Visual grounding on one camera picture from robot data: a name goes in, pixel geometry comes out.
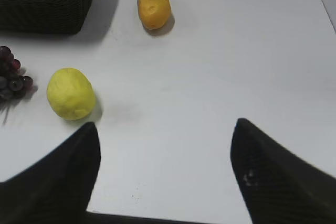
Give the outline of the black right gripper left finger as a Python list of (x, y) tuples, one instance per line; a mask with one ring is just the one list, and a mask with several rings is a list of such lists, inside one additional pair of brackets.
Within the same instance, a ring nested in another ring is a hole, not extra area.
[(101, 161), (85, 123), (40, 161), (1, 183), (1, 223), (84, 223)]

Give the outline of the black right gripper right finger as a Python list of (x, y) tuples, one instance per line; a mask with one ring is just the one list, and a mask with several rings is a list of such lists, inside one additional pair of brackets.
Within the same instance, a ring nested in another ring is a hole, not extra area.
[(335, 223), (335, 177), (238, 119), (230, 160), (252, 223)]

